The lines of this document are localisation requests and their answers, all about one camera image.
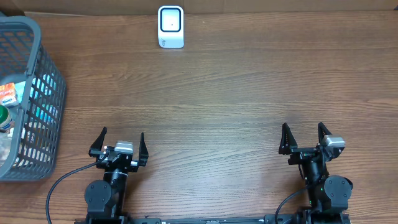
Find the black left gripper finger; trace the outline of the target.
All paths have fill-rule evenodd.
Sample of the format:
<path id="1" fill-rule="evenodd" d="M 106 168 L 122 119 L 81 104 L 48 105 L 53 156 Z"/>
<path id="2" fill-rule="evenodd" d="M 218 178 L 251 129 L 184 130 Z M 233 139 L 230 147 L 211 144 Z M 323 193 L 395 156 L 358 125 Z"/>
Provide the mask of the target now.
<path id="1" fill-rule="evenodd" d="M 149 153 L 146 147 L 144 133 L 141 133 L 139 143 L 139 166 L 146 166 L 149 158 Z"/>
<path id="2" fill-rule="evenodd" d="M 107 133 L 107 127 L 104 127 L 102 129 L 100 135 L 96 138 L 94 143 L 90 146 L 91 151 L 101 151 L 102 150 L 106 133 Z"/>

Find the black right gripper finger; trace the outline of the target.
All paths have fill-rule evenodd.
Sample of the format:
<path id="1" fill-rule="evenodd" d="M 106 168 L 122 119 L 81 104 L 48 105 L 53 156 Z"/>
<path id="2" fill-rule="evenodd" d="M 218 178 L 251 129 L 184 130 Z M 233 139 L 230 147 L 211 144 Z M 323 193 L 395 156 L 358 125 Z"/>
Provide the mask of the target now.
<path id="1" fill-rule="evenodd" d="M 297 142 L 287 123 L 282 125 L 282 137 L 280 140 L 279 154 L 293 154 L 298 149 Z"/>
<path id="2" fill-rule="evenodd" d="M 318 143 L 321 146 L 328 145 L 328 137 L 331 135 L 331 132 L 326 128 L 326 126 L 322 123 L 318 123 Z"/>

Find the green lid jar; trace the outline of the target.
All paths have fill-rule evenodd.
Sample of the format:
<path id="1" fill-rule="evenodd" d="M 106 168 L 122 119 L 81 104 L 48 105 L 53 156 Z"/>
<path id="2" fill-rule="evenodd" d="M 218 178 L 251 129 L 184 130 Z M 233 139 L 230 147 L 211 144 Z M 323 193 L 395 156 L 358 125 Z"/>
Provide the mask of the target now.
<path id="1" fill-rule="evenodd" d="M 14 127 L 14 119 L 12 117 L 12 113 L 7 107 L 3 105 L 1 105 L 0 122 L 2 132 L 9 132 L 9 130 Z"/>

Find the teal gum packet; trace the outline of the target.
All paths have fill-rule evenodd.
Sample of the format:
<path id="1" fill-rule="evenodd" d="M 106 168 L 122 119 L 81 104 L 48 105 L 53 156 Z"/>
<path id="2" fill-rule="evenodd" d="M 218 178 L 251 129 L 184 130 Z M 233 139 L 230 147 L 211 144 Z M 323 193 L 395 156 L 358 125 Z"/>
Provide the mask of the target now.
<path id="1" fill-rule="evenodd" d="M 24 122 L 32 122 L 34 119 L 29 113 L 45 123 L 54 123 L 55 119 L 58 119 L 59 105 L 54 102 L 58 99 L 57 84 L 53 76 L 53 73 L 44 74 L 40 78 L 33 78 L 30 83 L 15 83 L 19 104 L 23 105 L 24 99 L 27 98 Z"/>

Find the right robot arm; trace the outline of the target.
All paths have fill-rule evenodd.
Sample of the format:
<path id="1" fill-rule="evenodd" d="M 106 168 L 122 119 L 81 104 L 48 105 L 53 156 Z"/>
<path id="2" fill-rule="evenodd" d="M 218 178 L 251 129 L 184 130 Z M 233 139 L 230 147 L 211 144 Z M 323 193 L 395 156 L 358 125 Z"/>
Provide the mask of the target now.
<path id="1" fill-rule="evenodd" d="M 305 187 L 285 198 L 277 207 L 274 222 L 284 219 L 279 213 L 290 199 L 306 192 L 309 206 L 298 209 L 286 223 L 350 223 L 344 214 L 348 209 L 353 183 L 340 175 L 330 175 L 326 163 L 336 159 L 345 149 L 345 140 L 332 134 L 326 126 L 318 123 L 318 143 L 314 147 L 298 147 L 287 123 L 282 125 L 279 154 L 289 155 L 288 164 L 297 165 Z"/>

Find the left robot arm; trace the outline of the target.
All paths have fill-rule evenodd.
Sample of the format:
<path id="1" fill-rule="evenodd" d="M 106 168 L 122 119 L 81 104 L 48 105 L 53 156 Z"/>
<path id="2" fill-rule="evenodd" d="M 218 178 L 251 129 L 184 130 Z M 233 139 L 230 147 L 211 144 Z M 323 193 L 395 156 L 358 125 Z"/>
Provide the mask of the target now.
<path id="1" fill-rule="evenodd" d="M 107 128 L 90 146 L 89 156 L 96 159 L 95 166 L 104 170 L 101 180 L 91 182 L 85 190 L 87 215 L 85 223 L 130 223 L 131 217 L 123 211 L 129 173 L 147 164 L 149 153 L 144 135 L 140 136 L 138 158 L 129 141 L 117 141 L 114 146 L 104 146 Z"/>

